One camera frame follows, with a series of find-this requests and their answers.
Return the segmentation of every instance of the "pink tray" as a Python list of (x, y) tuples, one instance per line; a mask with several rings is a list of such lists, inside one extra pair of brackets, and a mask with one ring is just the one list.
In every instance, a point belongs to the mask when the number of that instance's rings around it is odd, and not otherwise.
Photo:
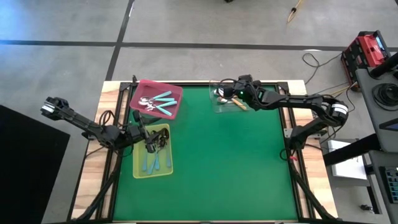
[[(172, 116), (163, 114), (158, 109), (154, 109), (152, 111), (145, 110), (146, 106), (142, 106), (138, 103), (139, 99), (143, 96), (154, 97), (160, 95), (164, 92), (171, 91), (172, 94), (169, 96), (165, 96), (164, 98), (174, 98), (177, 100), (177, 104), (173, 106), (166, 106), (164, 109), (172, 113)], [(182, 99), (182, 87), (169, 85), (165, 83), (154, 82), (151, 80), (140, 80), (137, 89), (134, 92), (134, 96), (130, 101), (130, 107), (134, 110), (139, 110), (141, 113), (149, 114), (152, 116), (156, 116), (159, 118), (165, 119), (174, 119), (177, 115), (177, 111), (180, 108), (180, 103)]]

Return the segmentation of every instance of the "cable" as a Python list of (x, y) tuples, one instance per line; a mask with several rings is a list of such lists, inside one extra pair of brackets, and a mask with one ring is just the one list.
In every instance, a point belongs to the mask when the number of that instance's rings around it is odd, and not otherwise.
[(342, 84), (335, 85), (335, 86), (332, 86), (332, 87), (326, 88), (326, 89), (324, 89), (324, 90), (318, 91), (318, 92), (316, 92), (316, 93), (314, 93), (314, 94), (318, 94), (318, 93), (321, 93), (321, 92), (323, 92), (323, 91), (331, 90), (332, 88), (336, 88), (336, 87), (339, 87), (339, 86), (345, 85), (345, 84), (347, 84), (347, 83), (348, 83), (348, 82), (344, 82), (344, 83), (342, 83)]
[[(102, 128), (105, 127), (105, 124), (109, 122), (109, 120), (111, 119), (111, 117), (112, 117), (113, 119), (115, 119), (114, 113), (113, 113), (111, 110), (106, 110), (106, 111), (104, 111), (104, 113), (102, 113), (101, 116), (99, 117), (98, 124), (99, 124)], [(121, 123), (119, 123), (119, 122), (118, 122), (118, 124), (119, 124), (118, 128), (120, 128), (121, 126), (124, 126), (123, 124), (121, 124)], [(91, 155), (91, 154), (93, 154), (93, 153), (95, 153), (95, 152), (98, 152), (99, 150), (101, 150), (101, 149), (103, 149), (103, 148), (105, 148), (105, 146), (103, 146), (103, 147), (101, 147), (101, 148), (98, 148), (98, 149), (95, 149), (94, 151), (92, 151), (92, 152), (90, 152), (89, 154), (87, 154), (87, 155), (85, 156), (85, 158), (87, 158), (89, 155)], [(127, 155), (123, 155), (123, 154), (124, 154), (124, 149), (120, 149), (120, 150), (117, 150), (117, 149), (109, 149), (109, 150), (112, 150), (115, 154), (117, 154), (118, 156), (121, 156), (121, 157), (130, 156), (130, 155), (132, 154), (132, 147), (131, 147), (130, 153), (128, 153)]]
[(314, 145), (311, 145), (311, 144), (308, 144), (308, 143), (305, 143), (305, 145), (306, 146), (310, 146), (310, 147), (313, 147), (313, 148), (315, 148), (315, 149), (319, 149), (319, 150), (323, 150), (321, 147), (318, 147), (318, 146), (314, 146)]
[(103, 148), (105, 148), (105, 146), (103, 146), (103, 147), (101, 147), (101, 148), (98, 148), (98, 149), (95, 149), (94, 151), (92, 151), (92, 152), (90, 152), (89, 154), (87, 154), (86, 156), (85, 156), (85, 158), (87, 158), (89, 155), (91, 155), (92, 153), (95, 153), (95, 152), (98, 152), (99, 150), (101, 150), (101, 149), (103, 149)]
[[(333, 133), (332, 133), (332, 134), (329, 133), (329, 128), (332, 128), (332, 130), (333, 130)], [(328, 126), (328, 127), (326, 128), (326, 130), (327, 130), (326, 133), (328, 133), (328, 137), (329, 137), (329, 138), (332, 138), (332, 139), (335, 139), (335, 138), (336, 138), (336, 130), (335, 130), (334, 127)]]
[(335, 98), (339, 97), (341, 94), (343, 94), (343, 92), (341, 92), (338, 95), (336, 95)]
[(338, 131), (340, 131), (340, 129), (342, 128), (342, 126), (340, 126), (331, 136), (327, 137), (326, 139), (324, 139), (322, 142), (320, 142), (320, 144), (324, 143), (325, 141), (329, 140), (334, 134), (336, 134)]
[(301, 2), (302, 2), (302, 0), (298, 0), (298, 3), (296, 4), (296, 6), (292, 8), (292, 10), (290, 11), (289, 16), (287, 18), (286, 24), (290, 23), (291, 20), (293, 20), (293, 18), (296, 16), (297, 9), (299, 8)]
[(373, 100), (377, 105), (386, 111), (397, 111), (398, 107), (398, 87), (392, 83), (376, 85), (372, 89)]
[[(305, 57), (306, 55), (311, 56), (311, 57), (316, 61), (317, 64), (316, 64), (316, 65), (312, 65), (312, 64), (308, 63), (308, 62), (304, 59), (304, 57)], [(320, 67), (322, 67), (322, 66), (328, 64), (328, 63), (331, 62), (332, 60), (338, 58), (340, 55), (341, 55), (341, 53), (338, 54), (338, 55), (336, 55), (336, 56), (334, 56), (333, 58), (329, 59), (327, 62), (325, 62), (325, 63), (323, 63), (323, 64), (319, 64), (319, 61), (314, 57), (313, 54), (311, 54), (311, 53), (305, 53), (305, 54), (303, 54), (303, 56), (302, 56), (301, 59), (302, 59), (307, 65), (309, 65), (309, 66), (315, 68), (315, 70), (313, 71), (311, 77), (305, 82), (305, 84), (308, 84), (308, 83), (311, 81), (311, 79), (312, 79), (312, 78), (315, 76), (315, 74), (317, 73), (318, 68), (320, 68)]]
[(344, 88), (339, 89), (339, 90), (337, 90), (337, 91), (335, 91), (335, 92), (333, 92), (333, 93), (330, 93), (330, 95), (340, 94), (340, 93), (344, 92), (345, 90), (347, 90), (348, 88), (349, 88), (349, 86), (344, 87)]
[(347, 96), (347, 100), (351, 103), (351, 105), (353, 105), (353, 109), (348, 111), (348, 113), (351, 113), (355, 110), (355, 105), (354, 103), (350, 100), (350, 98), (348, 97), (348, 90), (350, 90), (353, 86), (355, 86), (358, 82), (354, 82), (351, 86), (349, 86), (346, 90), (346, 96)]

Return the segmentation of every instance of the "red power supply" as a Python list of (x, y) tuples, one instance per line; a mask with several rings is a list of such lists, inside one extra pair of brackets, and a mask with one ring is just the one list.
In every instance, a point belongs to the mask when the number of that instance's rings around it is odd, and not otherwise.
[[(359, 32), (358, 36), (341, 54), (341, 61), (349, 84), (357, 81), (355, 71), (360, 68), (376, 67), (389, 58), (390, 52), (387, 50), (386, 43), (380, 34), (380, 31)], [(356, 84), (351, 88), (354, 91), (360, 91)]]

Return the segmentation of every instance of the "white label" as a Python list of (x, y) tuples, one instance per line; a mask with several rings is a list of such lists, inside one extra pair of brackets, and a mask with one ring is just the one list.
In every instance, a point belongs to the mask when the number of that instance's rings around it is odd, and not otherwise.
[(344, 106), (344, 105), (341, 105), (341, 104), (334, 104), (334, 105), (332, 105), (331, 107), (332, 107), (332, 108), (341, 108), (341, 109), (343, 109), (343, 110), (345, 110), (345, 111), (348, 111), (348, 107), (346, 107), (346, 106)]
[(54, 109), (53, 109), (53, 108), (51, 108), (51, 107), (49, 107), (49, 106), (46, 106), (46, 105), (42, 106), (42, 109), (45, 109), (46, 111), (48, 111), (48, 112), (50, 112), (50, 113), (53, 113), (53, 112), (54, 112)]
[(343, 114), (347, 114), (347, 111), (346, 111), (346, 110), (343, 110), (343, 109), (341, 109), (341, 108), (335, 108), (335, 111), (340, 112), (340, 113), (343, 113)]

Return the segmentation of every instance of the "yellow tray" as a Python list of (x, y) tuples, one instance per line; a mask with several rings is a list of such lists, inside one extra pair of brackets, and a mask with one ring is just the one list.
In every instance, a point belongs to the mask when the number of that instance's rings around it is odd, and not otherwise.
[[(149, 133), (152, 131), (160, 131), (162, 128), (167, 128), (170, 137), (167, 140), (166, 145), (163, 149), (156, 149), (155, 153), (148, 153), (145, 147), (145, 142), (140, 141), (134, 144), (134, 150), (132, 153), (132, 176), (136, 179), (149, 178), (149, 177), (160, 177), (163, 175), (170, 175), (173, 173), (173, 159), (172, 159), (172, 146), (171, 142), (171, 132), (170, 126), (168, 124), (157, 124), (146, 126)], [(159, 170), (155, 166), (156, 154), (159, 157)]]

